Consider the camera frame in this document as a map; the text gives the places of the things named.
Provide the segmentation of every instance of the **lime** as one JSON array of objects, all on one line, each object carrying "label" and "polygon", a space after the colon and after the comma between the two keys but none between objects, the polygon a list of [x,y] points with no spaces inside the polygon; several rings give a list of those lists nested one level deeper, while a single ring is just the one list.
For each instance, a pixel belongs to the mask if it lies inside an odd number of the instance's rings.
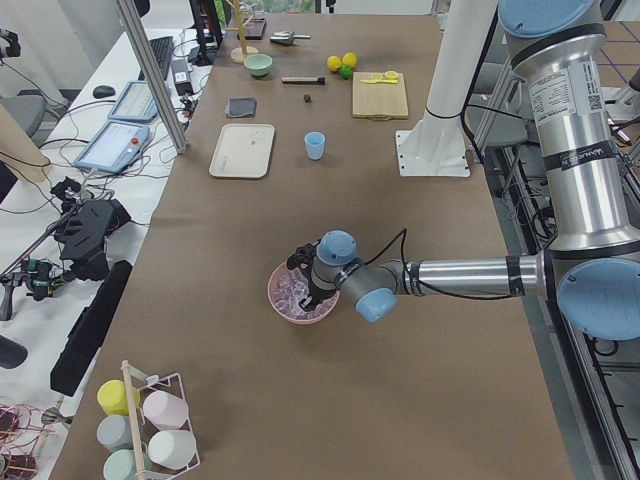
[{"label": "lime", "polygon": [[342,60],[340,60],[340,57],[332,55],[331,57],[327,58],[327,68],[332,72],[337,72],[338,70],[340,70],[341,66]]},{"label": "lime", "polygon": [[340,67],[340,76],[345,80],[349,80],[353,76],[353,70],[349,65],[342,65]]},{"label": "lime", "polygon": [[342,56],[342,64],[349,65],[353,70],[358,65],[358,56],[353,52],[347,52]]}]

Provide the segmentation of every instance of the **yellow plastic utensil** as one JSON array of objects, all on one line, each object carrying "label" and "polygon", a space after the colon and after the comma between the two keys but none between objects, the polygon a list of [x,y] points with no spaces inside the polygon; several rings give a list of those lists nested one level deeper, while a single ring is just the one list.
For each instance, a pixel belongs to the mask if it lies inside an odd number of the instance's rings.
[{"label": "yellow plastic utensil", "polygon": [[389,70],[384,73],[372,73],[370,78],[360,79],[362,83],[398,83],[398,72]]}]

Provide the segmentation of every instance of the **white tray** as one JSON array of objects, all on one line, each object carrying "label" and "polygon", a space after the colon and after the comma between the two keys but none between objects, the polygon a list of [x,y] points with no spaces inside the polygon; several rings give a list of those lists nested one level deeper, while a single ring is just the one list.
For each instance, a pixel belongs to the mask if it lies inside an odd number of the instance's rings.
[{"label": "white tray", "polygon": [[262,178],[269,169],[273,125],[228,123],[220,131],[209,173],[224,178]]}]

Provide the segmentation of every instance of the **white cup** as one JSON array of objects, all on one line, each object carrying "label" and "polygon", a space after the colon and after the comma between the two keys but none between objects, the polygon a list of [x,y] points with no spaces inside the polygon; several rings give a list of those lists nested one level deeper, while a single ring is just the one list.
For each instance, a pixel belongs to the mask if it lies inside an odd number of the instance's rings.
[{"label": "white cup", "polygon": [[147,452],[153,463],[180,470],[196,454],[196,438],[188,430],[163,430],[151,437]]},{"label": "white cup", "polygon": [[100,422],[97,431],[98,442],[110,452],[133,449],[129,418],[122,415],[109,415]]},{"label": "white cup", "polygon": [[158,430],[178,430],[189,418],[189,406],[182,398],[158,390],[145,399],[142,413]]}]

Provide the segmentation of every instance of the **pink bowl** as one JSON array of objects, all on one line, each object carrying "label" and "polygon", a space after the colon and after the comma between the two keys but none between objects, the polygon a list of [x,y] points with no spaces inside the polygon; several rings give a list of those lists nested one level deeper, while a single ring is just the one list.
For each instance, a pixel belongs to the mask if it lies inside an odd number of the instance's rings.
[{"label": "pink bowl", "polygon": [[273,309],[292,323],[309,325],[319,322],[329,315],[335,307],[340,292],[328,300],[325,300],[312,312],[305,312],[298,302],[307,297],[309,289],[307,280],[297,268],[287,269],[287,264],[282,263],[269,277],[267,296]]}]

